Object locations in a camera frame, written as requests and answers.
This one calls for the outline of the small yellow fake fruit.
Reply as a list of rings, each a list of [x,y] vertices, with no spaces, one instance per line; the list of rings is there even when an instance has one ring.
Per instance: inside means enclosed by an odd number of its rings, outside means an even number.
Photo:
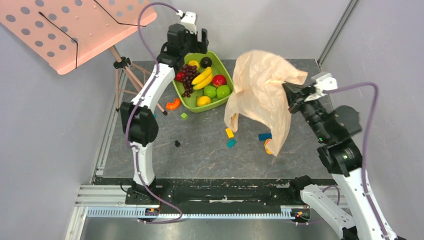
[[[200,64],[199,64],[199,62],[198,62],[198,61],[196,61],[196,60],[189,60],[189,61],[187,62],[187,64],[188,64],[189,66],[191,66],[192,68],[196,69],[197,71],[200,69]]]

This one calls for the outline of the red fake grape bunch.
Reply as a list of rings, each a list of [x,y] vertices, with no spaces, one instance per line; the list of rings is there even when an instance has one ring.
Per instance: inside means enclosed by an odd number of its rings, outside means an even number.
[[[181,96],[190,98],[191,94],[194,91],[192,81],[195,77],[197,77],[199,75],[199,72],[195,68],[192,68],[191,66],[189,66],[188,64],[185,64],[181,68],[180,72],[185,73],[185,79],[184,79],[183,82],[181,82],[182,85],[183,85],[183,88],[184,88],[184,91],[181,94]]]

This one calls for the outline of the beige plastic banana-print bag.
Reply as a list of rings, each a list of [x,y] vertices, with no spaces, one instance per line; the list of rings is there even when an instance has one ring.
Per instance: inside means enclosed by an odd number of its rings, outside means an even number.
[[[240,55],[233,70],[233,91],[224,113],[224,123],[238,131],[243,115],[269,128],[272,139],[268,149],[277,156],[285,143],[292,115],[282,84],[303,85],[308,73],[293,66],[282,56],[264,50],[250,50]]]

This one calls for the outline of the yellow fake banana bunch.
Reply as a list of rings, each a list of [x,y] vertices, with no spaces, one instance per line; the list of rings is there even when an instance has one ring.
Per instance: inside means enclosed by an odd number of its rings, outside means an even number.
[[[193,85],[193,90],[203,89],[205,86],[209,85],[213,79],[213,70],[212,68],[206,67],[202,73],[196,76],[191,84]]]

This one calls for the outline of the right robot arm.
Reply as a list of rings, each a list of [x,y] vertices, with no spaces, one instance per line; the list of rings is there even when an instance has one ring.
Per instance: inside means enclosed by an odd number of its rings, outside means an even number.
[[[307,175],[290,181],[289,199],[313,208],[341,240],[398,240],[400,236],[391,229],[372,192],[363,157],[365,149],[352,139],[362,131],[359,113],[347,105],[328,112],[318,100],[308,100],[318,91],[316,85],[284,83],[282,86],[289,112],[301,113],[314,132],[320,143],[319,159],[336,182],[338,192],[344,195],[352,214],[324,195]]]

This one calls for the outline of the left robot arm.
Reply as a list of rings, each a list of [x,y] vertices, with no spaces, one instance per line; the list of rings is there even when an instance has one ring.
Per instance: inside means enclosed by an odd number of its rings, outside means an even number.
[[[153,142],[159,125],[154,117],[154,108],[167,86],[185,64],[185,56],[191,53],[205,54],[208,51],[208,31],[189,31],[181,23],[170,25],[167,41],[160,53],[153,53],[155,61],[150,77],[142,90],[130,102],[120,106],[123,132],[127,146],[133,152],[133,188],[145,204],[153,203],[157,190],[150,186],[155,181],[153,171]]]

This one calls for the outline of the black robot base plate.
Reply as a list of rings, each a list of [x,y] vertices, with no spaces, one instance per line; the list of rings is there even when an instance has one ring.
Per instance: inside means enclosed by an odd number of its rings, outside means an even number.
[[[157,204],[162,198],[172,205],[185,202],[303,204],[300,191],[315,180],[307,175],[289,178],[156,178],[144,187],[132,182],[127,204]]]

